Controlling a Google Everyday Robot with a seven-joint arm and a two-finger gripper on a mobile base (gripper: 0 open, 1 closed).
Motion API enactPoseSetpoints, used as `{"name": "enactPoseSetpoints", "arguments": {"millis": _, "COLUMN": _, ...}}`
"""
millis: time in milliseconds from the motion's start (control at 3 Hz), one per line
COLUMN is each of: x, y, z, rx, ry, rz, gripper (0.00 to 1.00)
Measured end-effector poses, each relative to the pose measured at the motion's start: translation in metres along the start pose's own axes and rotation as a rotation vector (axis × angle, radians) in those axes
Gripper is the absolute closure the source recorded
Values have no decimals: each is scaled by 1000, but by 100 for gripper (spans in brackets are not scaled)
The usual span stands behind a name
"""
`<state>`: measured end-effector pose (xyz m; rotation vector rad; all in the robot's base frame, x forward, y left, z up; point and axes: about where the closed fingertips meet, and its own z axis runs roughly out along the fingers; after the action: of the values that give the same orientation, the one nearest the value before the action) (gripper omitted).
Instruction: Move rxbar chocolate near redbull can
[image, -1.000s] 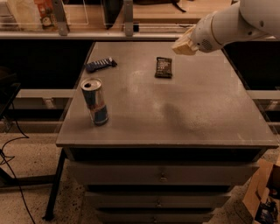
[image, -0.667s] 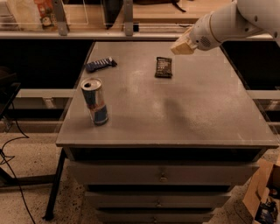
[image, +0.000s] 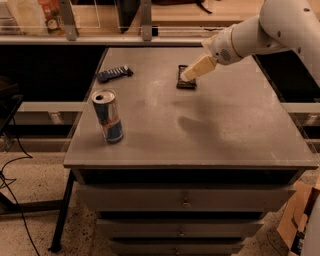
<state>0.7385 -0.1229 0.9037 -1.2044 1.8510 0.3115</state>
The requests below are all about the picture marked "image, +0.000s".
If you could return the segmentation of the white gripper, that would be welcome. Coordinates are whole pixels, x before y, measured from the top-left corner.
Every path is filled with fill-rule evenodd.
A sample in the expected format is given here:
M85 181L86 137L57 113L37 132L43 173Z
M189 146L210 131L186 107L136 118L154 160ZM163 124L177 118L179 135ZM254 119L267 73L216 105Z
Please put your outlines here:
M183 81L191 81L213 71L217 62L222 65L230 65L239 62L242 57L234 49L232 32L234 25L221 30L217 34L205 39L202 46L212 56L204 55L190 64L180 75Z

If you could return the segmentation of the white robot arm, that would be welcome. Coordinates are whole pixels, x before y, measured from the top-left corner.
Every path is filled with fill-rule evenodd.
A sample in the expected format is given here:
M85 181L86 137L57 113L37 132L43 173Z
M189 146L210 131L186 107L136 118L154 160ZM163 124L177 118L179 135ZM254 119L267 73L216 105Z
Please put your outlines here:
M320 85L320 21L307 0L265 0L258 15L205 39L209 51L181 74L190 81L218 64L230 65L251 55L293 51Z

